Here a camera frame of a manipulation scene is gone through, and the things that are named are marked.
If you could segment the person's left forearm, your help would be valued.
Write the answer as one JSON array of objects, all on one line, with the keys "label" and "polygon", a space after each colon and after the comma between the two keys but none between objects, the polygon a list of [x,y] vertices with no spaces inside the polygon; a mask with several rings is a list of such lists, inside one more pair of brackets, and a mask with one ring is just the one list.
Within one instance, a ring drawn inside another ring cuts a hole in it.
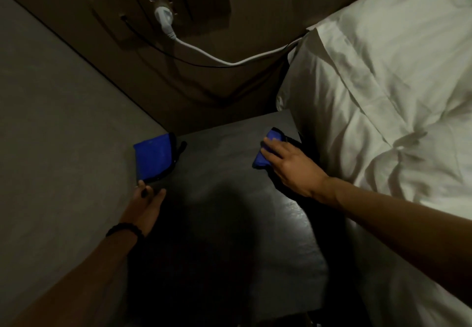
[{"label": "person's left forearm", "polygon": [[26,308],[11,327],[86,326],[106,286],[137,241],[130,230],[103,239],[82,263]]}]

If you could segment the white pillow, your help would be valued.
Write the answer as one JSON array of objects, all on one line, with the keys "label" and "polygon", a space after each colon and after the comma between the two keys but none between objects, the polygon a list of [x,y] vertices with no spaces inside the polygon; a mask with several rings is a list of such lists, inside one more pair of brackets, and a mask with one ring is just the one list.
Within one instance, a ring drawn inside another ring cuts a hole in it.
[{"label": "white pillow", "polygon": [[277,97],[328,175],[472,219],[472,0],[358,0],[314,26]]}]

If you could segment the person's left hand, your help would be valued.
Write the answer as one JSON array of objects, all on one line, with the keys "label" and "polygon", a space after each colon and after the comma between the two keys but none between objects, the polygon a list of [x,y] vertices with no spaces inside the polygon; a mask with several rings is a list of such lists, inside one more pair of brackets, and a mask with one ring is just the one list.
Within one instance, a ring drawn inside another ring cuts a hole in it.
[{"label": "person's left hand", "polygon": [[124,210],[119,223],[130,223],[139,228],[144,237],[147,237],[157,221],[148,218],[148,205],[155,194],[151,186],[146,185],[142,180],[138,181],[132,199]]}]

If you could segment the person's right forearm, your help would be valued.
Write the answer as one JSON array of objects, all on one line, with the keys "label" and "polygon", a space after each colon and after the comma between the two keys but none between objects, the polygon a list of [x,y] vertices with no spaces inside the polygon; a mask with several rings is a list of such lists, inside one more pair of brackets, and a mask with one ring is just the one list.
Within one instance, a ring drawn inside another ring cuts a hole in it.
[{"label": "person's right forearm", "polygon": [[472,219],[328,177],[323,199],[451,293],[472,290]]}]

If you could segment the person's right hand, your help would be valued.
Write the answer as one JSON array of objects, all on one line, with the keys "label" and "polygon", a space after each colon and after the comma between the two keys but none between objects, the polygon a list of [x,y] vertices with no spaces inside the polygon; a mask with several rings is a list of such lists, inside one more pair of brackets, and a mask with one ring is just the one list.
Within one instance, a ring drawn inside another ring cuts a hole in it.
[{"label": "person's right hand", "polygon": [[295,169],[274,172],[295,193],[327,205],[333,204],[335,196],[331,186],[332,179],[297,147]]}]

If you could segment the white bed sheet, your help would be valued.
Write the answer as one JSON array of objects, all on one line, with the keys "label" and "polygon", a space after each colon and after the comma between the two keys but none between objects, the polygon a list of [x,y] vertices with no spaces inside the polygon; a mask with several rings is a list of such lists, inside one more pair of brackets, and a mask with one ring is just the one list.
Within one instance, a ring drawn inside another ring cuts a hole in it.
[{"label": "white bed sheet", "polygon": [[[471,214],[458,217],[472,219]],[[395,320],[410,327],[414,322],[419,322],[420,327],[472,327],[472,290],[453,294],[413,265],[394,271],[396,274],[387,278],[385,287],[389,295],[388,305],[398,308]]]}]

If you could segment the white power plug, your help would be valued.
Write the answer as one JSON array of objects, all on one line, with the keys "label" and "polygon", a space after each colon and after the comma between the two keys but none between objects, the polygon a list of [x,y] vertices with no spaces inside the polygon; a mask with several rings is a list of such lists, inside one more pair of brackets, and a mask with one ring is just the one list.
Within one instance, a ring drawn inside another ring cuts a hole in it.
[{"label": "white power plug", "polygon": [[171,40],[177,40],[173,29],[174,15],[171,9],[166,6],[158,6],[154,9],[154,16],[161,26],[162,32]]}]

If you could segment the blue cloth with black edge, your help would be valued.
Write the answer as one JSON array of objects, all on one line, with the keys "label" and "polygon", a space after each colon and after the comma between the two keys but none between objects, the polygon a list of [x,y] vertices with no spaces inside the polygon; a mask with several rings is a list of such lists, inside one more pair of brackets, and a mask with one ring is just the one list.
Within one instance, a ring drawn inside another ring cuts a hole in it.
[{"label": "blue cloth with black edge", "polygon": [[[270,131],[267,133],[266,137],[271,140],[288,142],[293,146],[297,147],[298,149],[302,151],[304,150],[304,146],[301,142],[292,137],[287,136],[285,133],[283,133],[280,129],[276,127],[271,128]],[[272,169],[272,165],[259,151],[255,160],[252,163],[252,168],[258,170],[269,170]]]},{"label": "blue cloth with black edge", "polygon": [[174,133],[166,133],[133,145],[137,181],[153,183],[175,169],[187,142],[178,143]]}]

